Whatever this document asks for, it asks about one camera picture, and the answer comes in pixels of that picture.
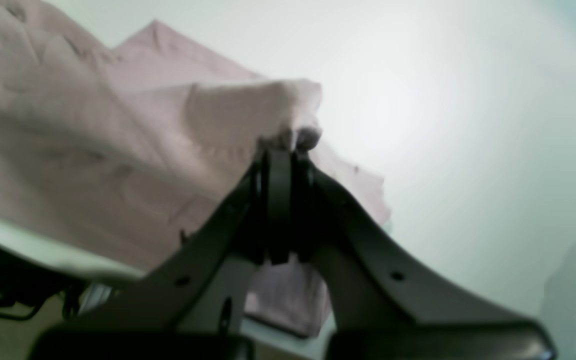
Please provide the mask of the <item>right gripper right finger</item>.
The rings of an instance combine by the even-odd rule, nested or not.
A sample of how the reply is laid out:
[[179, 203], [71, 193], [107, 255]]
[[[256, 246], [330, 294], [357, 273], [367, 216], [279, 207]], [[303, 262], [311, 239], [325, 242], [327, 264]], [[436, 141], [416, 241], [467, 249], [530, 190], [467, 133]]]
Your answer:
[[295, 250], [326, 282], [327, 360], [555, 360], [542, 326], [439, 275], [306, 153], [283, 155]]

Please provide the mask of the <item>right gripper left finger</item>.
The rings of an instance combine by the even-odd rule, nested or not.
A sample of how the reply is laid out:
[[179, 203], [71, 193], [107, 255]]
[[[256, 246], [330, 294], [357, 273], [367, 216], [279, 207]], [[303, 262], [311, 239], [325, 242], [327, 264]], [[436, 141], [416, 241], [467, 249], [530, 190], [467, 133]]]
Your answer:
[[261, 150], [190, 242], [106, 303], [45, 331], [30, 360], [253, 360], [242, 335], [249, 282], [265, 256], [274, 156]]

